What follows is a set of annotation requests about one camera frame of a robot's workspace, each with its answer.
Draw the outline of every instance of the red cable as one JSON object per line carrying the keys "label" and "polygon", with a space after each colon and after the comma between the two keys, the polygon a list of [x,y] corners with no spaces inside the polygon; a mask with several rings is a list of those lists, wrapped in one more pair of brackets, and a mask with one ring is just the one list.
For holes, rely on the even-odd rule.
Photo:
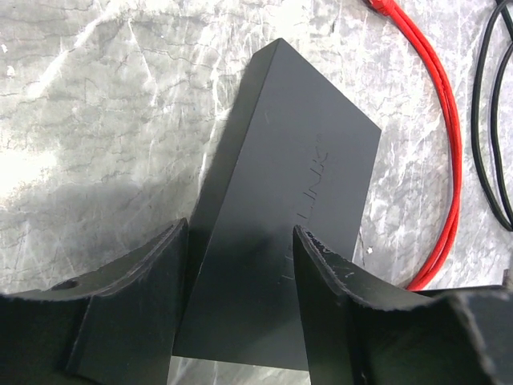
{"label": "red cable", "polygon": [[442,268],[443,263],[449,255],[450,248],[454,244],[456,231],[458,229],[462,190],[462,139],[459,127],[458,109],[449,79],[440,63],[440,59],[417,26],[415,26],[394,0],[368,0],[368,2],[377,12],[390,17],[418,52],[433,79],[447,127],[453,169],[452,202],[446,223],[443,226],[442,233],[431,255],[427,258],[412,282],[407,286],[408,290],[422,290]]}

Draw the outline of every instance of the black cable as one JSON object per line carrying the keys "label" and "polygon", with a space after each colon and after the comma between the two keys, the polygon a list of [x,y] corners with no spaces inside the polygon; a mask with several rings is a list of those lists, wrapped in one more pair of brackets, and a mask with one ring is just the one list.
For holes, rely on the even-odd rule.
{"label": "black cable", "polygon": [[510,33],[511,39],[513,40],[513,21],[507,10],[507,4],[513,2],[513,0],[496,0],[497,7],[490,16],[487,28],[483,36],[483,43],[481,45],[481,51],[479,52],[478,66],[475,72],[474,90],[472,91],[472,109],[471,109],[471,143],[472,143],[472,154],[474,156],[475,168],[478,173],[479,182],[487,197],[488,204],[490,205],[491,211],[497,218],[497,221],[508,231],[513,232],[513,210],[511,209],[510,201],[507,196],[506,184],[504,181],[504,172],[502,166],[502,157],[499,148],[499,135],[498,135],[498,124],[497,115],[499,110],[499,94],[500,87],[502,85],[504,72],[506,70],[507,63],[513,52],[513,43],[504,55],[503,60],[499,67],[499,72],[495,78],[494,92],[492,96],[492,112],[491,112],[491,145],[495,163],[495,173],[499,184],[499,192],[501,201],[503,203],[503,209],[506,216],[503,213],[503,209],[499,206],[499,202],[495,199],[495,194],[488,181],[486,170],[483,165],[483,158],[481,156],[481,148],[479,146],[479,100],[481,99],[481,85],[483,82],[484,64],[487,58],[488,47],[490,46],[491,33],[493,32],[495,22],[500,14],[503,15],[504,22],[508,32]]}

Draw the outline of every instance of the black rectangular block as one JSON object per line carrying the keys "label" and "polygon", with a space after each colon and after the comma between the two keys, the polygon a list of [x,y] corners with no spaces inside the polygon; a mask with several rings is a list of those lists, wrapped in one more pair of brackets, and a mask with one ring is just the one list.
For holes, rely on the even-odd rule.
{"label": "black rectangular block", "polygon": [[293,226],[352,258],[379,136],[284,40],[252,57],[191,220],[174,355],[308,370]]}

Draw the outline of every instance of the red cable connector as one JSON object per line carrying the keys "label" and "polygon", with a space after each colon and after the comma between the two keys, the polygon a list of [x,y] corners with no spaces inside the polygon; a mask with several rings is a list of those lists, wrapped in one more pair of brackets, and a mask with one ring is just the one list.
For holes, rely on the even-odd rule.
{"label": "red cable connector", "polygon": [[410,18],[398,6],[394,0],[365,0],[374,10],[390,17],[399,30],[417,50],[427,70],[430,72],[436,88],[440,104],[442,105],[443,118],[446,122],[447,136],[450,143],[451,163],[453,168],[453,195],[450,204],[446,224],[442,234],[427,258],[420,271],[407,286],[408,290],[422,290],[442,268],[449,255],[450,248],[454,244],[459,221],[459,205],[462,190],[462,139],[459,127],[458,109],[452,93],[447,74],[443,69],[440,59],[434,52],[426,37],[415,26]]}

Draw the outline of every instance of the wire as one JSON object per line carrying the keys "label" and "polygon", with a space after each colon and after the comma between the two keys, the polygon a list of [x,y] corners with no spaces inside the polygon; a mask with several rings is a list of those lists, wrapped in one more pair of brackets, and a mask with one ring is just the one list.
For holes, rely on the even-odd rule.
{"label": "wire", "polygon": [[443,69],[440,59],[434,52],[426,37],[397,5],[394,0],[366,0],[367,4],[380,14],[390,17],[398,29],[410,41],[418,52],[424,65],[429,71],[436,88],[443,117],[446,122],[447,137],[450,143],[450,154],[453,176],[453,194],[450,210],[442,233],[433,248],[430,256],[419,270],[412,282],[407,286],[408,290],[422,290],[442,268],[454,244],[459,222],[459,206],[462,190],[462,140],[459,127],[458,109],[452,93],[447,74]]}
{"label": "wire", "polygon": [[507,30],[513,41],[513,21],[507,10],[507,5],[513,0],[496,0],[497,7],[490,16],[487,28],[483,36],[483,43],[481,44],[481,51],[479,52],[478,65],[475,72],[474,90],[472,91],[472,109],[471,109],[471,143],[472,154],[474,156],[475,168],[479,177],[481,187],[487,197],[488,204],[491,211],[497,218],[497,221],[507,231],[513,231],[513,210],[509,197],[507,195],[506,182],[504,180],[503,160],[499,146],[499,130],[498,130],[498,114],[499,114],[499,96],[500,88],[503,82],[504,72],[506,71],[507,63],[513,53],[513,43],[507,49],[506,54],[499,66],[499,71],[495,77],[494,89],[491,98],[491,116],[490,116],[490,134],[491,134],[491,148],[494,158],[495,175],[497,176],[497,184],[499,186],[499,195],[503,204],[501,209],[499,202],[495,198],[495,194],[488,181],[487,173],[483,165],[483,158],[481,156],[481,147],[479,144],[479,101],[481,99],[481,86],[483,82],[484,65],[487,59],[488,47],[490,46],[491,34],[494,30],[495,22],[500,14],[502,14],[504,22],[506,23]]}

